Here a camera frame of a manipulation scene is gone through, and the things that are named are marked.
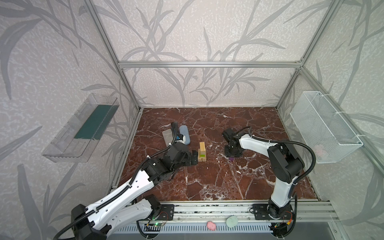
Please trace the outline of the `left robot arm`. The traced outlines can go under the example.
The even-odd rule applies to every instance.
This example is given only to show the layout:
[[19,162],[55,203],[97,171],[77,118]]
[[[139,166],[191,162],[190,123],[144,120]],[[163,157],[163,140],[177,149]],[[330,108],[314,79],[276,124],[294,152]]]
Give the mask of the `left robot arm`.
[[105,240],[116,230],[133,222],[154,219],[162,205],[154,195],[134,201],[162,181],[170,180],[182,167],[195,166],[198,152],[183,143],[173,143],[158,156],[146,159],[132,178],[101,200],[73,208],[71,230],[76,240]]

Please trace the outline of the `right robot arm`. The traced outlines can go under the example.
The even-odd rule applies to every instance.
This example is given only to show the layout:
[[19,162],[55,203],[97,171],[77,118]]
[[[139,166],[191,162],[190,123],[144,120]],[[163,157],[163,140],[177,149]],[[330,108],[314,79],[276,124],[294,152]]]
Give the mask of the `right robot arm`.
[[290,207],[292,192],[305,167],[304,161],[295,149],[295,145],[312,152],[307,145],[295,141],[277,141],[243,133],[229,128],[222,132],[227,141],[225,155],[228,158],[241,157],[245,150],[250,150],[269,158],[272,171],[276,177],[275,187],[267,211],[272,219],[279,219]]

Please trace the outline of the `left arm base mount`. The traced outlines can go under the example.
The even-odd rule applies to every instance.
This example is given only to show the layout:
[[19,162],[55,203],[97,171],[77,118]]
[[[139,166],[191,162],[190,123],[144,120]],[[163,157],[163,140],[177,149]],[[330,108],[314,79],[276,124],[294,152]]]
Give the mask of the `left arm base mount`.
[[159,209],[154,210],[148,217],[151,221],[172,221],[175,213],[175,205],[160,205]]

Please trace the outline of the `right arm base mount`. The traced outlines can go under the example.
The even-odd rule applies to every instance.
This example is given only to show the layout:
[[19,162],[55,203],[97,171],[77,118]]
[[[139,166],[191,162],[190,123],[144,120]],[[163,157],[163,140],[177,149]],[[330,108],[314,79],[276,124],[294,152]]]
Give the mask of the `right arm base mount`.
[[279,208],[275,204],[253,204],[250,213],[255,220],[292,220],[295,216],[291,204]]

